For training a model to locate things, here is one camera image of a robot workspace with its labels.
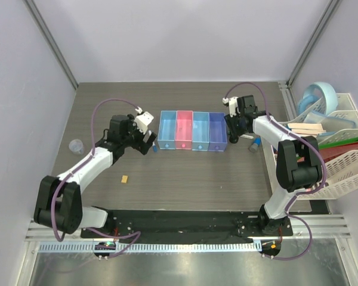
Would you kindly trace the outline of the blue white marker pen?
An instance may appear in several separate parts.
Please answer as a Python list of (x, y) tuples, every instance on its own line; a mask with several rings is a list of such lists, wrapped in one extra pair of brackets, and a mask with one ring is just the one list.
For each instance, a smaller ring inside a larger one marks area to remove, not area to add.
[(158, 151), (158, 148), (157, 148), (156, 144), (153, 143), (152, 147), (153, 147), (153, 151), (156, 153)]

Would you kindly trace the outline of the blue grey glue stick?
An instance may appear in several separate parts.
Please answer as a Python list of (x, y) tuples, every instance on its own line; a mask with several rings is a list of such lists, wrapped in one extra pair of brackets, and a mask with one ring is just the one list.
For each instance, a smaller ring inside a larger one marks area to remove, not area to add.
[(254, 139), (252, 145), (249, 147), (249, 151), (256, 153), (261, 145), (261, 138), (257, 137)]

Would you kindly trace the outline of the green white marker pen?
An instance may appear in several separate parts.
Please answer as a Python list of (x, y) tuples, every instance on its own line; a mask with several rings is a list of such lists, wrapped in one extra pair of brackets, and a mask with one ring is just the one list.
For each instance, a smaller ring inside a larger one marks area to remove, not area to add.
[(245, 138), (245, 139), (254, 139), (254, 138), (255, 138), (254, 136), (246, 135), (246, 134), (241, 135), (240, 137), (241, 137), (241, 138)]

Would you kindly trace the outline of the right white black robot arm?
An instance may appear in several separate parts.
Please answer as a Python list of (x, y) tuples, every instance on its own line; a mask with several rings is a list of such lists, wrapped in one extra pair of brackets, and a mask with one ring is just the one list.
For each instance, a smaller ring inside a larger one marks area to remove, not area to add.
[(223, 98), (222, 102), (229, 109), (224, 119), (232, 144), (237, 143), (241, 135), (253, 133), (277, 151), (277, 190), (261, 206), (257, 221), (258, 230), (271, 235), (285, 224), (296, 196), (322, 179), (323, 160), (317, 140), (312, 136), (300, 137), (269, 113), (259, 111), (252, 95)]

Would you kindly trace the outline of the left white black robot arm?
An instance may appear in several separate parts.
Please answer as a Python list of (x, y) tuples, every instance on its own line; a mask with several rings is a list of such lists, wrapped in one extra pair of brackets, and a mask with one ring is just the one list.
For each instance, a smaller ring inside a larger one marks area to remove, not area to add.
[(131, 147), (145, 155), (152, 147), (155, 133), (149, 133), (153, 116), (115, 115), (94, 149), (79, 163), (58, 176), (41, 180), (33, 220), (65, 234), (77, 229), (94, 228), (101, 237), (110, 237), (115, 223), (110, 212), (100, 207), (84, 207), (82, 194), (103, 171), (113, 166)]

